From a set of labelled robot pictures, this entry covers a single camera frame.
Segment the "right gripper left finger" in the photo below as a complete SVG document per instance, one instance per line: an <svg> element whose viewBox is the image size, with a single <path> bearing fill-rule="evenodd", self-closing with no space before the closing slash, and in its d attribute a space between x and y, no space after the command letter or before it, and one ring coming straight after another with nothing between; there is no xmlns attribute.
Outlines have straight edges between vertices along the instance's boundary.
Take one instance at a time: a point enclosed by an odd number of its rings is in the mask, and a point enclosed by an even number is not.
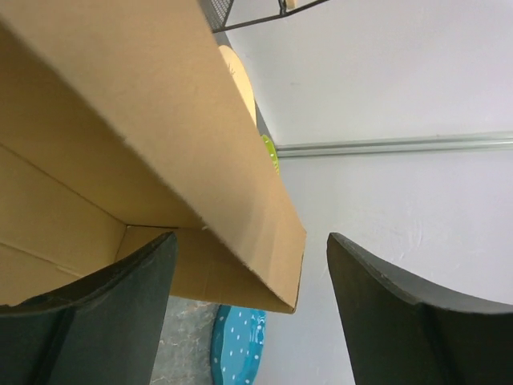
<svg viewBox="0 0 513 385"><path fill-rule="evenodd" d="M148 384L176 266L163 233L106 268L1 307L3 384Z"/></svg>

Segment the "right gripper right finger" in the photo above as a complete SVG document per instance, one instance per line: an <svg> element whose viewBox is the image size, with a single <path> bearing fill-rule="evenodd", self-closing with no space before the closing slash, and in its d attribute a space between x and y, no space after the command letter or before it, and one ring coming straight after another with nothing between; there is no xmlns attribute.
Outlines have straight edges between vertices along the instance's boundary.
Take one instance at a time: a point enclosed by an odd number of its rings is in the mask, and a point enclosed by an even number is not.
<svg viewBox="0 0 513 385"><path fill-rule="evenodd" d="M340 233L327 262L357 384L510 384L512 307L393 265Z"/></svg>

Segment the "brown cardboard box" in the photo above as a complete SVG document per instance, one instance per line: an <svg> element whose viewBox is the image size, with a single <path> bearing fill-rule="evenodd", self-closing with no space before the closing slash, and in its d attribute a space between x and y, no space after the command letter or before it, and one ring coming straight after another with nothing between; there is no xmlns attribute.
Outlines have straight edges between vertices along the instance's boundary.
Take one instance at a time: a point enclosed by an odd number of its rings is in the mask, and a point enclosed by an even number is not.
<svg viewBox="0 0 513 385"><path fill-rule="evenodd" d="M305 230L197 2L2 2L2 303L168 231L172 295L297 308Z"/></svg>

